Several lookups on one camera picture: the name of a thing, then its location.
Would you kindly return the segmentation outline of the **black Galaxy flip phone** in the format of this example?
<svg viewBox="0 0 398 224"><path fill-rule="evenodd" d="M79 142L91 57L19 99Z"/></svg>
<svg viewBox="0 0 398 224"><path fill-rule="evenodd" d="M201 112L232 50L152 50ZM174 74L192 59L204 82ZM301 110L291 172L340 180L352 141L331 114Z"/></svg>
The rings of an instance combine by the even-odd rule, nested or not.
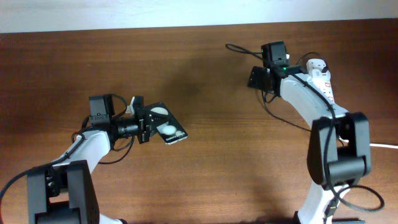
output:
<svg viewBox="0 0 398 224"><path fill-rule="evenodd" d="M149 115L151 130L159 134L166 145L188 138L187 132L163 102L148 105L145 110Z"/></svg>

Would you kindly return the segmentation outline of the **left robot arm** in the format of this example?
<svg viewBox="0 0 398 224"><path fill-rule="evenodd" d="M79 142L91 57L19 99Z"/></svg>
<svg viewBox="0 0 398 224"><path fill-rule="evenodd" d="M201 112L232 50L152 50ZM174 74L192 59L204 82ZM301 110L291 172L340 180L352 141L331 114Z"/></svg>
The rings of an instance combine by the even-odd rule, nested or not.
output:
<svg viewBox="0 0 398 224"><path fill-rule="evenodd" d="M158 134L166 144L186 138L186 132L162 103L144 105L135 96L119 114L114 94L91 96L90 115L75 140L58 159L27 173L29 223L124 223L100 213L91 174L117 140L143 144Z"/></svg>

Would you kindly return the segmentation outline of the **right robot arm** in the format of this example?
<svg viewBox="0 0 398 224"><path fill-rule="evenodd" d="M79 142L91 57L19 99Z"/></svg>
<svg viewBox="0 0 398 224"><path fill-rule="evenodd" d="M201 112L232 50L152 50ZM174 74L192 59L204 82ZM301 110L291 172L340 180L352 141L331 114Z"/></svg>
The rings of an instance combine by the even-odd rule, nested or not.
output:
<svg viewBox="0 0 398 224"><path fill-rule="evenodd" d="M293 222L333 223L340 204L365 211L344 196L358 188L360 179L371 171L367 117L336 104L330 69L323 58L291 65L283 41L262 45L254 56L262 60L263 66L252 68L248 86L261 91L264 105L275 98L288 102L310 132L307 168L312 183Z"/></svg>

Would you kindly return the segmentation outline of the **white USB charger plug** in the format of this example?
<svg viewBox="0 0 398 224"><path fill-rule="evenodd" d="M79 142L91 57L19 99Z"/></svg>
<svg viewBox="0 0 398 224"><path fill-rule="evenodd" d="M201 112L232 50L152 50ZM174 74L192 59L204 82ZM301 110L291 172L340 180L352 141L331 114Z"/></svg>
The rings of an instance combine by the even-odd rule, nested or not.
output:
<svg viewBox="0 0 398 224"><path fill-rule="evenodd" d="M328 66L326 62L322 59L313 58L306 63L308 74L313 77L319 77L326 75L328 72Z"/></svg>

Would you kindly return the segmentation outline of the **white power strip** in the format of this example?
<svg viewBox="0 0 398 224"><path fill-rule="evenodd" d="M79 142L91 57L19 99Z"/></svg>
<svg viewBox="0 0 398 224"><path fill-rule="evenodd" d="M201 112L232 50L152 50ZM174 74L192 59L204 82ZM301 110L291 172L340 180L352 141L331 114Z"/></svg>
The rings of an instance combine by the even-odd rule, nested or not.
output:
<svg viewBox="0 0 398 224"><path fill-rule="evenodd" d="M309 71L315 86L334 104L335 98L331 87L331 73L329 71L322 72L319 69Z"/></svg>

